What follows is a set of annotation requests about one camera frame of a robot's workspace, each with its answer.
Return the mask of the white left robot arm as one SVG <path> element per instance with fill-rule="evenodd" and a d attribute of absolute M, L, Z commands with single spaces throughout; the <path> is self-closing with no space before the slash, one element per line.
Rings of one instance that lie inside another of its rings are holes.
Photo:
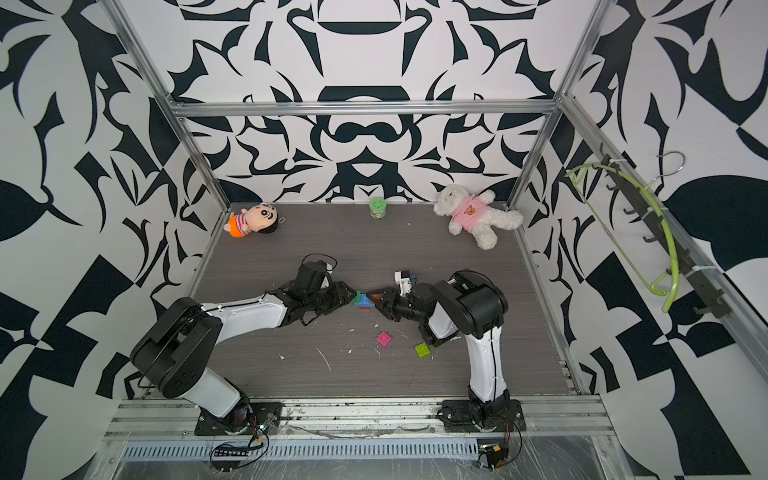
<path fill-rule="evenodd" d="M 238 432 L 254 414 L 247 395 L 209 367 L 215 348 L 259 330 L 295 322 L 307 326 L 312 322 L 307 314 L 317 319 L 351 303 L 357 292 L 332 278 L 334 268 L 305 260 L 294 279 L 245 300 L 215 304 L 179 298 L 133 347 L 130 361 L 164 398 L 184 399 Z"/>

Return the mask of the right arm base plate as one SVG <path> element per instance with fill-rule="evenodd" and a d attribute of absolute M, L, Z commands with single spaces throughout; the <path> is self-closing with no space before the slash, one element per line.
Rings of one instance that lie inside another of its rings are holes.
<path fill-rule="evenodd" d="M 527 425 L 518 400 L 500 397 L 482 403 L 479 400 L 445 400 L 436 417 L 447 432 L 525 432 Z"/>

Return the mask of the blue long lego brick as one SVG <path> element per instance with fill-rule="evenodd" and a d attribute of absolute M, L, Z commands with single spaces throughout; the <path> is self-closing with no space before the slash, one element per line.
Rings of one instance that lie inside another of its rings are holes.
<path fill-rule="evenodd" d="M 375 307 L 374 303 L 365 294 L 361 294 L 360 302 L 357 304 L 353 303 L 353 305 L 361 309 L 371 309 Z"/>

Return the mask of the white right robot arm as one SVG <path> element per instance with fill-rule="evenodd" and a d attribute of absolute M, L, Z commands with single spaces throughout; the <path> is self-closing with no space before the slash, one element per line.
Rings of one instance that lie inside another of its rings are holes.
<path fill-rule="evenodd" d="M 417 283 L 406 293 L 386 287 L 365 295 L 384 317 L 416 322 L 428 346 L 438 347 L 461 335 L 470 365 L 470 405 L 482 418 L 507 409 L 511 398 L 503 376 L 500 340 L 509 305 L 487 276 L 464 269 L 448 280 Z"/>

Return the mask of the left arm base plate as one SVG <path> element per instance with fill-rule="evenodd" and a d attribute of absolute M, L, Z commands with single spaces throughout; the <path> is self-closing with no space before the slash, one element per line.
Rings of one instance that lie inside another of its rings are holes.
<path fill-rule="evenodd" d="M 223 417 L 217 417 L 200 408 L 194 434 L 199 437 L 220 435 L 264 434 L 280 424 L 284 404 L 281 402 L 240 401 Z"/>

